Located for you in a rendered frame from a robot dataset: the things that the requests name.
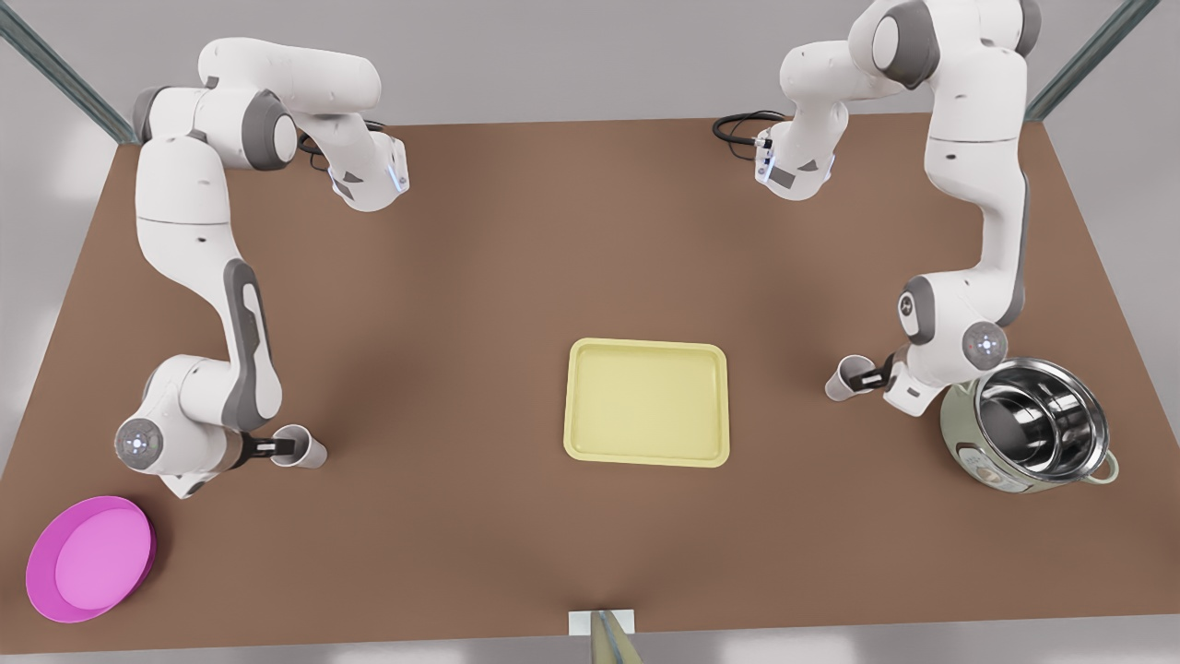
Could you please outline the yellow rectangular tray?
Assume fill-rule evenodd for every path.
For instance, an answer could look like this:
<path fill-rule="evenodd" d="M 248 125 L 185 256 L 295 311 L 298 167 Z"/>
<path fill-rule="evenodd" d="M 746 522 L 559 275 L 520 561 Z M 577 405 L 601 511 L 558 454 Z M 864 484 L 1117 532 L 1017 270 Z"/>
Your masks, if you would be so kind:
<path fill-rule="evenodd" d="M 721 467 L 732 446 L 725 353 L 704 343 L 577 340 L 563 446 L 581 461 Z"/>

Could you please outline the pink round plate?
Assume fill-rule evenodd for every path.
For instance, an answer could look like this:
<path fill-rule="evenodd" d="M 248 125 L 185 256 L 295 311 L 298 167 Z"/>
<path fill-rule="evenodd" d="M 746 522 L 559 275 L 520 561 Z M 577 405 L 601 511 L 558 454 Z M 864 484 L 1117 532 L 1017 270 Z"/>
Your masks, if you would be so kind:
<path fill-rule="evenodd" d="M 30 551 L 30 604 L 50 622 L 91 622 L 139 589 L 156 551 L 153 525 L 138 505 L 88 497 L 63 509 Z"/>

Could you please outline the white frame post foot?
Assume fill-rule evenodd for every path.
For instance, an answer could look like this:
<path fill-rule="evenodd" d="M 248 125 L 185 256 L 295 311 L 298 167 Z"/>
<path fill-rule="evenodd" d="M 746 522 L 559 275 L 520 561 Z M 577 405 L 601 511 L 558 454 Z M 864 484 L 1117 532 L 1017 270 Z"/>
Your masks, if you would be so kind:
<path fill-rule="evenodd" d="M 569 612 L 568 635 L 571 635 L 572 637 L 583 637 L 583 635 L 586 637 L 588 635 L 591 635 L 591 631 L 594 631 L 594 617 L 599 613 L 614 614 L 614 618 L 617 623 L 620 623 L 620 627 L 622 627 L 624 635 L 636 635 L 635 611 L 631 609 Z"/>

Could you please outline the white IKEA cup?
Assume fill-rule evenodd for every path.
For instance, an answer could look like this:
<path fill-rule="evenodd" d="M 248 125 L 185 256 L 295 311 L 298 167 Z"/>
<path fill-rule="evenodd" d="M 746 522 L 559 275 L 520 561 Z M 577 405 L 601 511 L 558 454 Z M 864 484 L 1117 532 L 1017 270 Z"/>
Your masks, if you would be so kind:
<path fill-rule="evenodd" d="M 327 449 L 303 425 L 284 425 L 274 432 L 273 438 L 291 441 L 291 445 L 278 445 L 277 453 L 270 456 L 270 461 L 278 467 L 317 469 L 327 461 Z"/>
<path fill-rule="evenodd" d="M 867 394 L 872 390 L 872 387 L 858 387 L 854 386 L 856 381 L 863 374 L 868 374 L 876 370 L 873 361 L 870 361 L 864 356 L 846 356 L 839 364 L 837 364 L 837 370 L 831 375 L 830 381 L 826 382 L 825 394 L 833 402 L 844 402 L 850 397 Z"/>

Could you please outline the silver frame post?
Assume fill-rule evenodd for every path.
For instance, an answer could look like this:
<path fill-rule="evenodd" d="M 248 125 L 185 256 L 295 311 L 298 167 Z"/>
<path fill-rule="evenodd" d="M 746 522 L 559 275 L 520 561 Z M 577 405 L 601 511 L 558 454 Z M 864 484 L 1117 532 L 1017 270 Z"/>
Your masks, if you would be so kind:
<path fill-rule="evenodd" d="M 1079 88 L 1107 55 L 1116 50 L 1162 0 L 1122 0 L 1097 29 L 1070 58 L 1058 67 L 1043 88 L 1032 96 L 1024 111 L 1025 123 L 1041 123 L 1058 109 L 1067 97 Z"/>
<path fill-rule="evenodd" d="M 0 0 L 0 37 L 114 143 L 122 146 L 139 143 L 135 129 L 122 113 L 101 98 L 6 0 Z"/>
<path fill-rule="evenodd" d="M 590 612 L 590 664 L 643 664 L 614 612 Z"/>

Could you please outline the steel pot with green shell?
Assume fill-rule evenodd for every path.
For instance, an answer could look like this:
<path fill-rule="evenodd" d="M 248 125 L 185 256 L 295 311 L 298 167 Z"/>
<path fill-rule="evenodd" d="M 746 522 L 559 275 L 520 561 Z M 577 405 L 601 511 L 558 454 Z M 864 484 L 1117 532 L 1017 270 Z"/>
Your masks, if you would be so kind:
<path fill-rule="evenodd" d="M 1104 410 L 1076 375 L 1045 359 L 1007 359 L 940 400 L 940 436 L 962 471 L 1007 494 L 1117 479 Z"/>

